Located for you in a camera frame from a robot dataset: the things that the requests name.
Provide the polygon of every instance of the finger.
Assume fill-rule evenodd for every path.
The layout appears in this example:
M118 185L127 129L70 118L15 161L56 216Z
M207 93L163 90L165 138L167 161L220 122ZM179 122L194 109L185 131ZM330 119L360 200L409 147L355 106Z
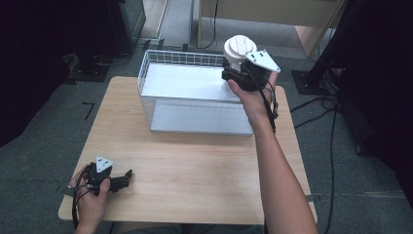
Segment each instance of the finger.
M270 77L268 78L268 82L273 86L273 88L276 88L277 84L277 79L279 78L279 73L273 71L270 74Z
M98 196L99 200L105 201L107 199L109 188L110 188L110 178L106 178L100 184L100 190L99 190L99 196Z
M234 80L228 80L228 86L230 87L231 91L238 96L238 98L241 98L240 96L242 95L242 89L240 86L235 82Z
M76 187L76 184L77 184L77 181L79 180L80 174L82 173L82 171L83 171L87 166L88 166L88 165L83 166L83 168L70 179L70 182L69 182L70 187L72 187L72 188ZM85 179L82 178L79 184L80 184L80 185L85 185L85 184L86 184Z

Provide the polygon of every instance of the hand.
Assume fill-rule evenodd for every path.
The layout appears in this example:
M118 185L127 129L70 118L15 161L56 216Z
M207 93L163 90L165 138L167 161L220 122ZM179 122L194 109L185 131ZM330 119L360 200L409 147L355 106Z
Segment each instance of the hand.
M69 185L72 188L76 187L81 171L70 180ZM78 200L77 207L79 213L79 225L75 233L95 233L106 211L110 179L106 178L101 183L98 196L95 196L88 190L88 188L85 187L86 181L84 177L81 178L80 185L81 187L77 192L76 198Z
M272 72L268 79L268 82L276 88L277 78L279 73ZM253 127L254 123L261 120L261 118L268 119L267 110L264 106L264 100L258 91L247 92L240 88L240 86L234 80L229 80L228 85L230 86L232 92L240 98L241 103L244 105L246 116L249 119L249 123ZM267 89L263 90L263 93L267 101L271 105L271 87L269 84L266 85Z

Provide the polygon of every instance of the white plastic part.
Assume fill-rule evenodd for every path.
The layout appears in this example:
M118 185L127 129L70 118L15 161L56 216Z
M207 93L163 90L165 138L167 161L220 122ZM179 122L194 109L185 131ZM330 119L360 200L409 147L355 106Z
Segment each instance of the white plastic part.
M248 53L245 56L250 62L257 66L261 66L263 68L275 71L277 73L280 73L282 71L265 50L254 53Z
M96 156L96 171L101 173L113 165L113 161Z
M242 35L234 36L224 44L224 56L231 63L231 67L237 70L240 70L240 63L245 60L245 54L256 51L255 43Z

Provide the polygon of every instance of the black cable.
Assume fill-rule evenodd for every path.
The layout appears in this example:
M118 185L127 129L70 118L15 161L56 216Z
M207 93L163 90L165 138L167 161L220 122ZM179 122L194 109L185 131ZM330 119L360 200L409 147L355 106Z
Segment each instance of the black cable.
M121 61L118 62L112 62L112 63L106 63L106 62L101 62L101 61L97 61L95 64L96 65L101 65L101 66L112 66L112 65L120 65L122 63L124 63L126 60L128 60L128 58L130 57L130 55L128 54L124 54L125 58Z
M261 88L261 87L258 85L257 80L255 79L255 77L251 74L251 72L250 72L248 69L246 70L246 72L248 73L248 75L249 75L249 76L252 78L252 80L254 81L255 86L258 88L259 94L261 95L262 99L264 100L264 106L265 106L265 109L267 110L268 119L269 119L270 124L271 124L271 127L273 128L273 131L274 131L274 133L275 133L275 132L276 132L276 124L274 123L275 114L274 114L274 112L271 110L270 103L268 103L267 99L265 98L264 93L262 92L262 90L263 90L264 88Z
M330 136L331 196L330 196L330 211L328 213L328 220L325 226L324 234L327 234L330 229L331 219L333 216L333 207L334 207L335 173L334 173L334 161L333 161L333 137L334 137L334 127L335 127L336 116L337 116L337 108L335 108L334 110L333 125L331 127L331 136Z
M77 204L78 204L79 200L80 200L83 196L85 196L86 194L88 194L88 193L90 193L90 192L91 192L91 190L88 190L88 191L87 191L87 192L85 192L84 194L80 195L80 197L76 200L75 205L77 206Z
M304 121L303 123L301 123L301 124L299 124L299 125L297 125L297 126L294 126L294 129L298 129L298 128L300 128L301 126L303 126L303 125L305 125L305 124L308 124L308 123L310 123L310 122L313 122L313 121L315 121L315 120L318 120L318 119L320 119L322 116L324 116L326 113L328 113L328 112L330 112L330 111L332 111L332 110L326 110L326 111L324 111L321 115L319 115L319 116L317 116L317 117L314 117L314 118L312 118L312 119L306 120L306 121Z
M73 217L73 225L75 226L75 229L77 228L78 224L79 224L79 220L77 218L77 192L79 189L79 185L80 185L80 181L82 180L83 176L89 171L90 166L87 166L85 169L82 170L82 172L80 173L78 180L76 181L76 187L73 188L73 203L72 203L72 217Z
M113 229L115 229L115 224L116 222L112 222L112 224L110 225L109 234L112 234Z
M214 17L213 17L213 36L212 36L212 39L210 39L210 42L207 46L201 47L201 48L197 47L197 49L199 49L199 50L208 49L215 42L215 40L216 40L216 15L217 15L217 13L218 13L218 0L216 0L216 2L215 2L215 14L214 14Z
M306 102L304 102L304 103L302 103L302 104L300 104L300 105L295 106L294 108L290 109L289 112L292 113L293 111L295 111L295 110L297 110L297 109L299 109L299 108L301 108L301 107L304 107L304 106L306 106L306 105L308 105L308 104L310 104L310 103L312 103L312 102L314 102L314 101L316 101L316 100L321 100L321 99L324 99L324 98L327 98L327 97L328 97L328 96L322 96L322 97L313 98L313 99L311 99L311 100L309 100L309 101L306 101Z

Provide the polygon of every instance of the forearm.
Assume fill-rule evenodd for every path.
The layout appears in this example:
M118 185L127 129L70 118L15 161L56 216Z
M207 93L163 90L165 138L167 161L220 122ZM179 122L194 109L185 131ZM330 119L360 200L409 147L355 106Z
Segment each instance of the forearm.
M261 199L270 233L317 233L304 192L268 118L257 117L250 123L255 134Z

